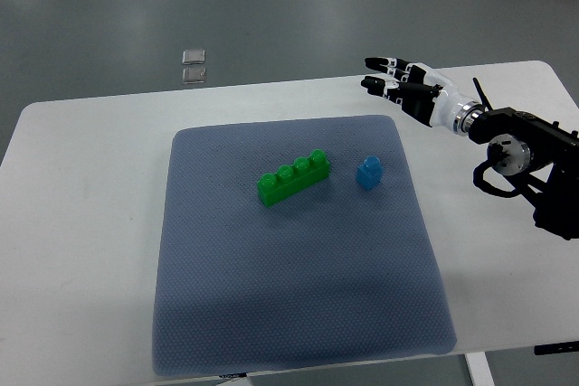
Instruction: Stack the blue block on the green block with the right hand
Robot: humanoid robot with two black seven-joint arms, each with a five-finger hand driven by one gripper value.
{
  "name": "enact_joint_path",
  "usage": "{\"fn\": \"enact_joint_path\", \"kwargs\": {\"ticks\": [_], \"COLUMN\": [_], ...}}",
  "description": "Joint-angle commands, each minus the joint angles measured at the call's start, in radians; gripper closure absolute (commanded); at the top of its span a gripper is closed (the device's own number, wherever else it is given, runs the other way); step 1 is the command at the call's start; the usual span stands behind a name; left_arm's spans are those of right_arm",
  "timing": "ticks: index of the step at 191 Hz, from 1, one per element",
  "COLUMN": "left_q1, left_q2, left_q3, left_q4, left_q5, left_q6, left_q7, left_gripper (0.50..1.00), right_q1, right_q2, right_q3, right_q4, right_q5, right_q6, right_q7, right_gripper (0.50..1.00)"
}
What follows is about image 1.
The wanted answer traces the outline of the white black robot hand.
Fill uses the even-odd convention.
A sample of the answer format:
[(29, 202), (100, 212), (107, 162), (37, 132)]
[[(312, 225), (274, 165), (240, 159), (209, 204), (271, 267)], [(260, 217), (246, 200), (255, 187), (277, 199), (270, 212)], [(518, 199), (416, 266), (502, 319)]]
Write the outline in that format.
[(465, 136), (468, 123), (483, 112), (481, 102), (460, 93), (452, 80), (423, 63), (367, 57), (365, 66), (381, 74), (362, 79), (368, 94), (400, 106), (403, 113), (427, 127), (446, 127)]

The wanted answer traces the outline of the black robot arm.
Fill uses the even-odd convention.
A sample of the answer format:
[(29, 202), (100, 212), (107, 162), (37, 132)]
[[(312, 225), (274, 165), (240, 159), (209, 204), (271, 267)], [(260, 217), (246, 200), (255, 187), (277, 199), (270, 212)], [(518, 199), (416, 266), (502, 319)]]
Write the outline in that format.
[(578, 132), (525, 111), (494, 109), (479, 81), (473, 82), (482, 111), (473, 116), (468, 137), (488, 146), (486, 160), (473, 170), (474, 185), (492, 196), (522, 196), (534, 207), (536, 227), (576, 240)]

